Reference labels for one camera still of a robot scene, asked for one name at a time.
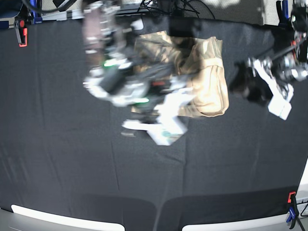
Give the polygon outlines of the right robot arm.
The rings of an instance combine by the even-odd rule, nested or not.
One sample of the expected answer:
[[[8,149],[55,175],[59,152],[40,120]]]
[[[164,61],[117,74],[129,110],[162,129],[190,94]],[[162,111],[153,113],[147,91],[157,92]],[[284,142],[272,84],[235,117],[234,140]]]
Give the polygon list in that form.
[[[189,74],[180,74],[173,61],[156,58],[131,23],[118,23],[121,6],[119,0],[82,2],[89,65],[84,88],[115,107],[134,110],[122,123],[123,135],[141,133],[157,145],[170,146],[187,132],[178,114],[194,98],[187,86]]]

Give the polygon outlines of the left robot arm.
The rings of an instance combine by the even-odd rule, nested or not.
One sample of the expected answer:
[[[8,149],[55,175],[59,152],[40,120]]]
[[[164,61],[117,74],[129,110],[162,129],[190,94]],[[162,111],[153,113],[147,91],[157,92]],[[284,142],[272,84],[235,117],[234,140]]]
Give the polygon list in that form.
[[[292,110],[291,99],[294,95],[293,82],[308,78],[308,2],[293,1],[291,16],[284,7],[277,11],[285,28],[294,31],[294,38],[287,48],[263,59],[250,58],[246,66],[251,76],[261,79],[270,90],[268,111],[286,120]]]

